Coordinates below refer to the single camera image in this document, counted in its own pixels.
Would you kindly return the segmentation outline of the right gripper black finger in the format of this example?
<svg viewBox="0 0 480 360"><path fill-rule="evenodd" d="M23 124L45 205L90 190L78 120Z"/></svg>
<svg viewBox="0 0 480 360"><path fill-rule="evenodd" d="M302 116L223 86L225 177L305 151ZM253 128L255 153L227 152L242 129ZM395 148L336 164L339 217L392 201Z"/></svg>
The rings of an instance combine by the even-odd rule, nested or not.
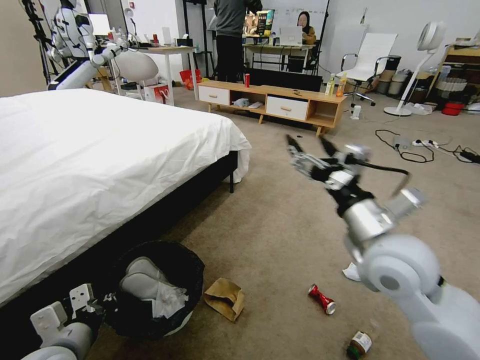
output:
<svg viewBox="0 0 480 360"><path fill-rule="evenodd" d="M324 151L332 159L336 159L342 165L360 165L370 161L372 152L364 145L360 144L346 144L343 150L337 149L333 142L320 137L320 142Z"/></svg>
<svg viewBox="0 0 480 360"><path fill-rule="evenodd" d="M291 165L301 174L314 181L324 180L324 162L305 153L299 143L289 134L286 136L287 151L291 156Z"/></svg>

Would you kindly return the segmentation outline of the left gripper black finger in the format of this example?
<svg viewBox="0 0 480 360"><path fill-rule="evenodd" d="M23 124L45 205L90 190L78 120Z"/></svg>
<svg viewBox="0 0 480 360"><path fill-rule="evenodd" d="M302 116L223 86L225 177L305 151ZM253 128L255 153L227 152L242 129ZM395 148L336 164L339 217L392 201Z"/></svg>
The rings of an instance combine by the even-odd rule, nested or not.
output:
<svg viewBox="0 0 480 360"><path fill-rule="evenodd" d="M95 300L96 312L117 312L118 311L118 299L115 292L102 294Z"/></svg>

